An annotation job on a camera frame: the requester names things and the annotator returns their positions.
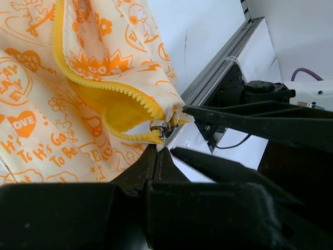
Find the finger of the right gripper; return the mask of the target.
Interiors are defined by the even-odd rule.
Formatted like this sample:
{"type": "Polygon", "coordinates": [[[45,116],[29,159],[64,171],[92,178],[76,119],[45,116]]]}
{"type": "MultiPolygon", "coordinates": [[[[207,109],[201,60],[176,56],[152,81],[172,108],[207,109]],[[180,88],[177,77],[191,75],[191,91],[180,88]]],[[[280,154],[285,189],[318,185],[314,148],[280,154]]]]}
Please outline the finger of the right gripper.
{"type": "Polygon", "coordinates": [[[332,112],[264,101],[231,107],[186,105],[183,112],[215,129],[230,128],[281,144],[332,153],[332,112]]]}
{"type": "Polygon", "coordinates": [[[173,156],[211,180],[260,184],[274,200],[322,229],[332,231],[332,157],[282,147],[265,151],[258,169],[185,148],[173,156]]]}

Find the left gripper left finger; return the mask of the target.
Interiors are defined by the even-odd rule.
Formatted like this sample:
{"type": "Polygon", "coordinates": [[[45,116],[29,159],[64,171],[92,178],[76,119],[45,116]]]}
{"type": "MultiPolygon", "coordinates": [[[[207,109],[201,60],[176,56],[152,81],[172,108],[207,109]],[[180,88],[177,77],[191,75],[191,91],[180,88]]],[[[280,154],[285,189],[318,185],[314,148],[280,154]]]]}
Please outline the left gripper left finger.
{"type": "Polygon", "coordinates": [[[138,197],[157,159],[149,145],[107,183],[1,186],[1,249],[147,249],[138,197]]]}

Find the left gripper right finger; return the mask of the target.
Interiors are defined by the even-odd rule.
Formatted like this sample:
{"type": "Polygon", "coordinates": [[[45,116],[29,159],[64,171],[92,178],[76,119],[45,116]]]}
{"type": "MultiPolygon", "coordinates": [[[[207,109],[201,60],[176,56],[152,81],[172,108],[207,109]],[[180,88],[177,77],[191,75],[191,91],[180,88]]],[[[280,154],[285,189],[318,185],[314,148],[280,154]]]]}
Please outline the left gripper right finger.
{"type": "Polygon", "coordinates": [[[145,185],[145,233],[153,249],[293,249],[276,201],[260,184],[218,183],[164,148],[145,185]]]}

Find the yellow and patterned jacket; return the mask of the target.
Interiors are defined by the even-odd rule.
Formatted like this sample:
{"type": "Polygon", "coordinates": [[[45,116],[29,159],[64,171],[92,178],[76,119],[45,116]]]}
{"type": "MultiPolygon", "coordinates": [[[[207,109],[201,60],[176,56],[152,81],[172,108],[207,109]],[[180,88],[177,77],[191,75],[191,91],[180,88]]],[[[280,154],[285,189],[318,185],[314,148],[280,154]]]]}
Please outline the yellow and patterned jacket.
{"type": "Polygon", "coordinates": [[[146,1],[1,1],[1,184],[108,182],[190,123],[146,1]]]}

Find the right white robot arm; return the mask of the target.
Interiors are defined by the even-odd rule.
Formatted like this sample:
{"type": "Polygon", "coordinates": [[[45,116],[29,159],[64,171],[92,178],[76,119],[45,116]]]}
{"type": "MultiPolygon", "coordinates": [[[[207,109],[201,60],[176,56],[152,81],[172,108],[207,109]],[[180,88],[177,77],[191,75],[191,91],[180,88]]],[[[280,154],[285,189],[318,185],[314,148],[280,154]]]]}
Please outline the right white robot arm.
{"type": "Polygon", "coordinates": [[[275,201],[332,231],[332,82],[227,84],[203,106],[187,105],[206,139],[240,131],[235,143],[214,143],[217,156],[176,148],[172,154],[216,182],[254,182],[275,201]]]}

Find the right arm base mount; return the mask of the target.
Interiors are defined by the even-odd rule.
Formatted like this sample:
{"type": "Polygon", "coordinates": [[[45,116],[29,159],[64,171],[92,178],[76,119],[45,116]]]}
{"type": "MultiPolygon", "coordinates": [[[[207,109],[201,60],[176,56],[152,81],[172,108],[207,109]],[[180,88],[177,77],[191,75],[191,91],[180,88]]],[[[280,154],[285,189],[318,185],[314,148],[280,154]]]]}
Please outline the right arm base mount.
{"type": "MultiPolygon", "coordinates": [[[[224,108],[271,100],[271,92],[254,92],[245,87],[245,77],[242,75],[240,67],[237,64],[233,64],[222,79],[218,81],[217,87],[202,105],[203,107],[224,108]]],[[[225,127],[218,128],[209,122],[201,120],[197,121],[196,125],[211,151],[220,148],[218,142],[222,138],[223,133],[226,132],[225,127]]]]}

